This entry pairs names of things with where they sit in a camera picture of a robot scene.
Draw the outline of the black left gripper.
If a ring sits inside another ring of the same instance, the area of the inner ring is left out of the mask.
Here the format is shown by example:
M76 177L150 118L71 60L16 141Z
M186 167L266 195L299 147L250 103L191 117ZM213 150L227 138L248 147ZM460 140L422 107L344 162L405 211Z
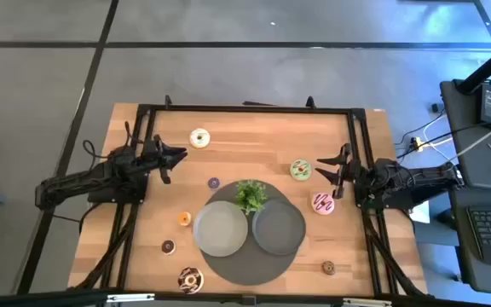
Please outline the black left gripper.
M152 139L146 139L143 143L142 159L148 163L157 164L156 169L159 169L164 184L170 184L168 171L172 170L187 155L186 148L168 146L159 135L155 135Z

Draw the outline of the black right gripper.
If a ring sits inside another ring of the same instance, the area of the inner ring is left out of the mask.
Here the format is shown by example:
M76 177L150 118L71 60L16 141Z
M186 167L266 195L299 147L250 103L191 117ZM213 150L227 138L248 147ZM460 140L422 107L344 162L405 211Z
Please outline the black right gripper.
M321 168L315 168L315 170L327 179L331 185L338 185L333 193L333 198L335 200L342 199L344 196L344 182L353 182L359 172L359 160L353 157L351 145L345 143L340 148L340 153L337 157L318 159L317 161L326 165L340 165L340 169L336 173Z

